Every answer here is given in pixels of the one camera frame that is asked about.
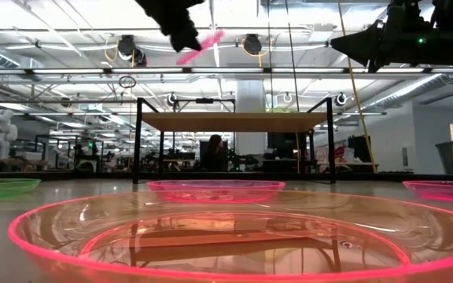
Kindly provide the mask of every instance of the ceiling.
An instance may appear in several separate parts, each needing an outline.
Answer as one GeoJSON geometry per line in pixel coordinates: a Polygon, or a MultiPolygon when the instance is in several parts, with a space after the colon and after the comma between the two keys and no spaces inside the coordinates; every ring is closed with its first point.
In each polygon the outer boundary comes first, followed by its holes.
{"type": "MultiPolygon", "coordinates": [[[[362,31],[377,18],[385,17],[388,0],[343,0],[345,33],[362,31]]],[[[0,0],[0,53],[19,62],[22,68],[30,68],[29,62],[39,63],[40,68],[129,68],[131,62],[116,55],[116,41],[121,35],[134,35],[138,48],[148,57],[148,68],[176,66],[182,54],[176,54],[168,39],[163,36],[155,22],[133,0],[30,0],[28,9],[19,0],[0,0]]],[[[340,14],[335,1],[289,0],[289,15],[284,1],[272,1],[270,12],[266,0],[207,0],[190,9],[190,16],[205,39],[213,29],[225,31],[217,49],[210,49],[185,67],[197,68],[347,68],[347,58],[326,47],[326,42],[342,35],[340,14]],[[269,51],[265,56],[248,56],[241,48],[247,34],[257,34],[263,47],[269,51]]],[[[431,1],[421,3],[422,15],[429,19],[431,1]]],[[[352,67],[360,68],[352,62],[352,67]]],[[[406,67],[392,65],[391,68],[406,67]]],[[[88,124],[94,130],[124,131],[118,135],[130,141],[128,134],[135,123],[134,100],[146,98],[159,111],[170,111],[169,94],[178,98],[198,97],[235,98],[237,81],[243,79],[263,80],[265,93],[274,95],[274,107],[296,110],[296,93],[301,111],[309,109],[324,97],[344,93],[352,97],[353,89],[349,74],[142,74],[133,75],[138,84],[131,90],[119,86],[120,75],[41,75],[31,80],[18,75],[0,75],[0,100],[118,100],[116,103],[90,103],[100,113],[125,113],[118,116],[122,125],[98,116],[46,116],[39,119],[57,129],[56,122],[88,124]]],[[[410,72],[388,74],[357,74],[355,85],[361,101],[375,101],[379,94],[388,93],[400,83],[417,82],[424,74],[410,72]]],[[[351,99],[336,112],[355,110],[351,99]]],[[[83,113],[87,105],[59,104],[29,105],[21,112],[34,113],[83,113]]],[[[384,108],[373,111],[382,112],[384,108]]],[[[189,104],[183,111],[228,111],[221,104],[189,104]]],[[[357,116],[340,119],[344,125],[357,123],[357,116]]],[[[65,130],[82,130],[60,124],[65,130]]]]}

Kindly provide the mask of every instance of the transparent plastic bowl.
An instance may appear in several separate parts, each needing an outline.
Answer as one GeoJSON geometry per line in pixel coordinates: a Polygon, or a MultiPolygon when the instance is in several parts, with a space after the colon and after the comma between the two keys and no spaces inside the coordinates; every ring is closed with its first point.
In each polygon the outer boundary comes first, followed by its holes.
{"type": "Polygon", "coordinates": [[[9,238],[64,283],[453,282],[452,211],[344,194],[88,197],[19,216],[9,238]]]}
{"type": "Polygon", "coordinates": [[[147,183],[150,190],[170,201],[188,203],[248,203],[265,201],[285,183],[245,180],[176,180],[147,183]]]}
{"type": "Polygon", "coordinates": [[[4,179],[0,178],[0,198],[14,197],[31,192],[39,185],[38,179],[4,179]]]}
{"type": "Polygon", "coordinates": [[[432,200],[453,201],[453,182],[409,181],[403,184],[419,197],[432,200]]]}

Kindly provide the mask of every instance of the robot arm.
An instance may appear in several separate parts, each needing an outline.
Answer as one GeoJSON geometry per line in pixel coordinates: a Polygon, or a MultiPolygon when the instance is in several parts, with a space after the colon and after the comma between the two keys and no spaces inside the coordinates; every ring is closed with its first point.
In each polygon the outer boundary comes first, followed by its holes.
{"type": "Polygon", "coordinates": [[[204,3],[204,0],[136,0],[159,25],[164,35],[171,36],[172,48],[179,52],[185,47],[200,51],[198,31],[190,19],[188,8],[204,3]]]}

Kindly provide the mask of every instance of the concrete floor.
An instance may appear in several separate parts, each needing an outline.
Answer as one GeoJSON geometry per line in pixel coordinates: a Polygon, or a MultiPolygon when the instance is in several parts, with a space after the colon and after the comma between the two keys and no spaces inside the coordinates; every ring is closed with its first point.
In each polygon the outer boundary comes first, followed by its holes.
{"type": "MultiPolygon", "coordinates": [[[[145,184],[138,190],[146,190],[145,184]]],[[[288,182],[286,189],[308,190],[332,193],[359,194],[408,200],[428,204],[453,211],[453,203],[433,200],[419,200],[408,192],[402,184],[392,182],[339,182],[334,186],[315,182],[288,182]]],[[[30,262],[6,235],[9,223],[18,215],[33,208],[78,197],[101,194],[132,192],[133,185],[128,180],[74,180],[43,182],[33,192],[8,200],[0,200],[0,283],[41,283],[51,282],[30,262]]]]}

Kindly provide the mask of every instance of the shelf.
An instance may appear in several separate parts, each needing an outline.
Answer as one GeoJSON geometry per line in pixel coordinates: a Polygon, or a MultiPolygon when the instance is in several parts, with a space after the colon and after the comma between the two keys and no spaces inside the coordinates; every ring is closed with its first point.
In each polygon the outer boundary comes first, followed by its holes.
{"type": "Polygon", "coordinates": [[[326,121],[325,113],[142,113],[160,131],[307,132],[326,121]]]}

